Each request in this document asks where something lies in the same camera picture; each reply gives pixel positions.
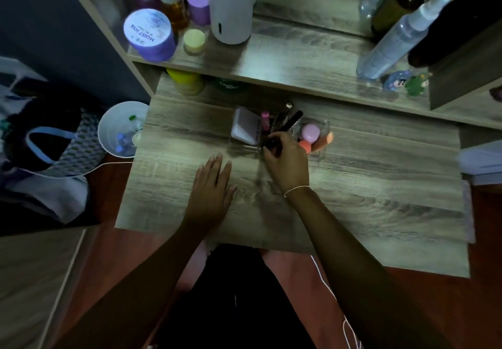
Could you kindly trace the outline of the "person's left hand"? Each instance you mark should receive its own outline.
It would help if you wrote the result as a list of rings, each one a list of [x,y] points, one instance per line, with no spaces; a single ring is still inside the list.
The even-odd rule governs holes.
[[[232,170],[231,161],[221,164],[218,182],[212,183],[212,164],[216,155],[204,164],[199,186],[195,180],[181,225],[200,233],[208,233],[225,219],[231,204],[227,204],[227,188]]]

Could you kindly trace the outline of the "person's right hand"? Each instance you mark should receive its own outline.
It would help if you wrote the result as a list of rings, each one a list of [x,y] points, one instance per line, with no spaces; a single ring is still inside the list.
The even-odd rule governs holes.
[[[292,191],[310,188],[308,157],[303,148],[294,140],[294,161],[266,162],[274,183],[286,198]]]

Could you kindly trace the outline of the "black cosmetic tube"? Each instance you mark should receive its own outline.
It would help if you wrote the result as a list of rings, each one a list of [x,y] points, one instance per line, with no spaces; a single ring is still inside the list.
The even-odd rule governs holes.
[[[281,138],[279,136],[268,136],[263,142],[263,147],[267,148],[274,157],[280,157],[283,149]]]

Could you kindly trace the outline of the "black makeup pencil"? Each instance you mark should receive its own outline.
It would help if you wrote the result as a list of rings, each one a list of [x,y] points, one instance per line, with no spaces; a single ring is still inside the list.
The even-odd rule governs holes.
[[[278,131],[288,132],[302,118],[302,116],[303,116],[303,111],[298,110],[281,126],[281,128]]]

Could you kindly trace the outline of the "makeup brush with metal ferrule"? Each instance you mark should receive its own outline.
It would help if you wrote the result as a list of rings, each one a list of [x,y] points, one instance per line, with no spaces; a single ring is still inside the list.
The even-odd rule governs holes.
[[[277,131],[280,129],[284,123],[285,118],[288,116],[289,112],[293,108],[294,104],[291,101],[287,101],[283,109],[277,114],[273,121],[272,130]]]

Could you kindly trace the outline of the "white compact case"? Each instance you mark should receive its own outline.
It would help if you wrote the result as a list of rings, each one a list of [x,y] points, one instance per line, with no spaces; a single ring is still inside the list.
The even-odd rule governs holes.
[[[250,146],[258,146],[261,136],[261,117],[244,107],[236,108],[230,136]]]

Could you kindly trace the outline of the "orange makeup sponge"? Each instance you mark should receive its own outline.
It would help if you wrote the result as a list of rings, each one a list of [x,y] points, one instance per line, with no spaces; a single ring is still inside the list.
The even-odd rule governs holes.
[[[316,153],[325,149],[330,143],[334,140],[334,134],[330,131],[328,134],[321,136],[317,139],[316,142],[311,144],[311,153]]]

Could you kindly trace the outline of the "dark green jar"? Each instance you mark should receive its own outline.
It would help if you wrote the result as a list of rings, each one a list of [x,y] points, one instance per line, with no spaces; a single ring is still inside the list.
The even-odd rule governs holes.
[[[248,84],[245,82],[217,77],[213,79],[212,83],[220,91],[228,94],[239,94],[245,92],[248,88]]]

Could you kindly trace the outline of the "wooden vanity shelf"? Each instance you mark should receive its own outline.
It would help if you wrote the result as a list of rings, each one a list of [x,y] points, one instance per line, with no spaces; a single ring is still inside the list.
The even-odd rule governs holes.
[[[359,59],[373,49],[360,0],[257,0],[252,34],[237,45],[218,41],[210,25],[192,22],[185,0],[189,25],[174,32],[171,59],[155,63],[143,59],[123,34],[134,0],[78,1],[136,77],[133,62],[502,130],[502,102],[489,92],[502,86],[502,20],[431,66],[429,86],[411,97],[357,77]],[[205,32],[202,54],[184,50],[188,29]]]

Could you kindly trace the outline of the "black shorts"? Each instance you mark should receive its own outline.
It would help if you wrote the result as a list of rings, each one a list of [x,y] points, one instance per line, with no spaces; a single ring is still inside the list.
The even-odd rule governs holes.
[[[221,244],[156,336],[157,349],[316,349],[260,251]]]

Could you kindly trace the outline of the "purple round jar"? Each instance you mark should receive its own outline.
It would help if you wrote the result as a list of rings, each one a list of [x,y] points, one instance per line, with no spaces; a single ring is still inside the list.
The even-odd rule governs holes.
[[[177,47],[171,22],[155,9],[129,14],[123,23],[123,34],[143,59],[154,63],[171,59]]]

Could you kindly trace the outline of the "green toy figurine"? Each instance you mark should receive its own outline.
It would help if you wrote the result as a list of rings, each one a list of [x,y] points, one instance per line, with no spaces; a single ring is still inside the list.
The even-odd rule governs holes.
[[[407,94],[411,97],[421,96],[429,85],[430,77],[430,73],[421,73],[411,76],[405,82]]]

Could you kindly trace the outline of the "clear spray bottle white cap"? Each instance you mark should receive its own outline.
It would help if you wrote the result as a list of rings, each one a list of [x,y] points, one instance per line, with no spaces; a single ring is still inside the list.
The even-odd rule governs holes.
[[[356,75],[365,81],[379,79],[428,34],[430,25],[451,0],[429,0],[404,15],[356,67]]]

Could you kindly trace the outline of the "bottle with purple cap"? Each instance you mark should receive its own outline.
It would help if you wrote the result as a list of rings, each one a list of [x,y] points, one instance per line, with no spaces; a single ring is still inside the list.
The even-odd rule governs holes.
[[[199,26],[210,25],[209,0],[187,0],[192,22]]]

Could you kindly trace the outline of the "large black object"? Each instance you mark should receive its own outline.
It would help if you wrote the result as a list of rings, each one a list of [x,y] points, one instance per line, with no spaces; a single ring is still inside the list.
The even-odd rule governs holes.
[[[502,18],[502,0],[451,0],[408,53],[415,68],[432,66]]]

